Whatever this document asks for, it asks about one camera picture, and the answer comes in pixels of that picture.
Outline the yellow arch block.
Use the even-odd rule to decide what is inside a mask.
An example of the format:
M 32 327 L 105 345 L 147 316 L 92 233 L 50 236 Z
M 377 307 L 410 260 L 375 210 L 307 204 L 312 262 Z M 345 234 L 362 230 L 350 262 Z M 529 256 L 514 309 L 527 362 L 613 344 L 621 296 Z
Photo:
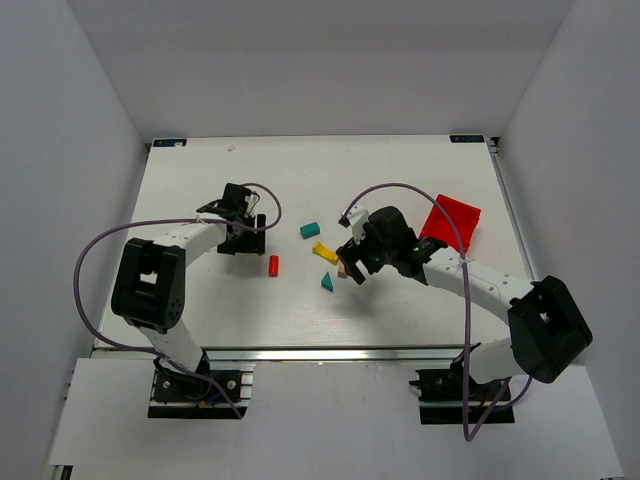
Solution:
M 333 265 L 336 265 L 339 261 L 339 257 L 336 254 L 335 251 L 329 249 L 328 247 L 326 247 L 324 244 L 322 244 L 321 242 L 316 242 L 313 244 L 312 246 L 312 252 L 327 260 L 328 262 L 330 262 Z

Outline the teal rectangular block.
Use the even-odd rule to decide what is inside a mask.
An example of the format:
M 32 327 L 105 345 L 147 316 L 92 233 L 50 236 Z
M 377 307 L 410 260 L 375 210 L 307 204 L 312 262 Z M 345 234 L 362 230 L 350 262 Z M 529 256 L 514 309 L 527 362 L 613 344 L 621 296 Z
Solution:
M 318 222 L 311 222 L 311 223 L 302 225 L 299 228 L 299 233 L 303 239 L 308 239 L 308 238 L 319 235 L 321 233 L 321 228 Z

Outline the red cylinder block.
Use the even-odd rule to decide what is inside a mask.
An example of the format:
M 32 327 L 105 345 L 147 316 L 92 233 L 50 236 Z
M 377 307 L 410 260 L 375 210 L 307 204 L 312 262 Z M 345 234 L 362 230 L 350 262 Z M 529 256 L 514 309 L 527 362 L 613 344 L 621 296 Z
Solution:
M 277 277 L 279 275 L 280 259 L 278 255 L 271 255 L 268 263 L 268 275 Z

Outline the red plastic bin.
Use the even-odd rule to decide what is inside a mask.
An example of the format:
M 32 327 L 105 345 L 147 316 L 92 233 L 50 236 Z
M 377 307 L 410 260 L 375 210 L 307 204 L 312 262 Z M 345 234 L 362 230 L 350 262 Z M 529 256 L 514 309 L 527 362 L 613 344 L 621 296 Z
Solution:
M 457 251 L 460 250 L 458 240 L 461 240 L 467 253 L 480 220 L 481 209 L 444 194 L 438 194 L 436 202 L 438 207 L 432 207 L 419 238 L 436 238 Z

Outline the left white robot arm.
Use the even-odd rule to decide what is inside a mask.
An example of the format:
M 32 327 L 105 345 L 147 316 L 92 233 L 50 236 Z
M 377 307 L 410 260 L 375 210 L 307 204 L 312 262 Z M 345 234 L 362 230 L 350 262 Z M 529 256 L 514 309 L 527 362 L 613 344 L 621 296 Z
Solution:
M 186 271 L 202 255 L 265 253 L 266 216 L 254 208 L 259 194 L 247 184 L 228 183 L 222 198 L 196 210 L 185 223 L 154 239 L 127 241 L 117 272 L 111 309 L 136 328 L 161 354 L 159 364 L 177 373 L 208 371 L 204 350 L 182 315 Z

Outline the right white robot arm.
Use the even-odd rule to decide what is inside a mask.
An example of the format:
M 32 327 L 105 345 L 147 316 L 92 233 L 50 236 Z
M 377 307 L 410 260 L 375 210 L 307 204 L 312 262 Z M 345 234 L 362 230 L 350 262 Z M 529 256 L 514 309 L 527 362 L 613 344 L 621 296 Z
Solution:
M 452 364 L 468 369 L 476 385 L 527 375 L 550 384 L 592 343 L 593 334 L 563 281 L 531 281 L 463 262 L 457 250 L 433 237 L 420 239 L 393 206 L 373 213 L 355 207 L 340 224 L 352 233 L 337 250 L 357 284 L 391 266 L 403 277 L 439 288 L 493 314 L 508 337 L 471 347 Z

